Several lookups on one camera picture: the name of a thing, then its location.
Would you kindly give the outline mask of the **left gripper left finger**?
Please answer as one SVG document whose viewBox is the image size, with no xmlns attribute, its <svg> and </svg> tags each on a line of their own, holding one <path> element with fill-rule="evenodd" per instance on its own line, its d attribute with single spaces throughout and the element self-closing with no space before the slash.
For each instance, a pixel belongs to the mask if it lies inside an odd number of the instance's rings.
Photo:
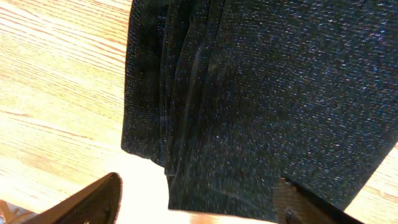
<svg viewBox="0 0 398 224">
<path fill-rule="evenodd" d="M 114 224 L 121 197 L 122 179 L 110 172 L 23 224 Z"/>
</svg>

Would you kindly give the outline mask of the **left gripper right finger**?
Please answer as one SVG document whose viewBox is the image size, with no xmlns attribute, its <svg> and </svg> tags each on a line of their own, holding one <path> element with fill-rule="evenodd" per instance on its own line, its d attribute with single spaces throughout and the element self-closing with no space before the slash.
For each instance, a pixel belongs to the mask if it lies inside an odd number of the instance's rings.
<svg viewBox="0 0 398 224">
<path fill-rule="evenodd" d="M 280 224 L 363 224 L 288 177 L 275 184 L 273 205 Z"/>
</svg>

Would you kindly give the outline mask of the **black sparkly knit garment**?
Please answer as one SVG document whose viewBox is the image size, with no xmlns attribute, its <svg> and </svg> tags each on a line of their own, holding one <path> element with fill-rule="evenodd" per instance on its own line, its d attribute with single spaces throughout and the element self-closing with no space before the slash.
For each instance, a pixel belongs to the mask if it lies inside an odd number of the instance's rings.
<svg viewBox="0 0 398 224">
<path fill-rule="evenodd" d="M 132 3 L 121 147 L 169 208 L 274 221 L 286 176 L 344 209 L 396 142 L 396 0 Z"/>
</svg>

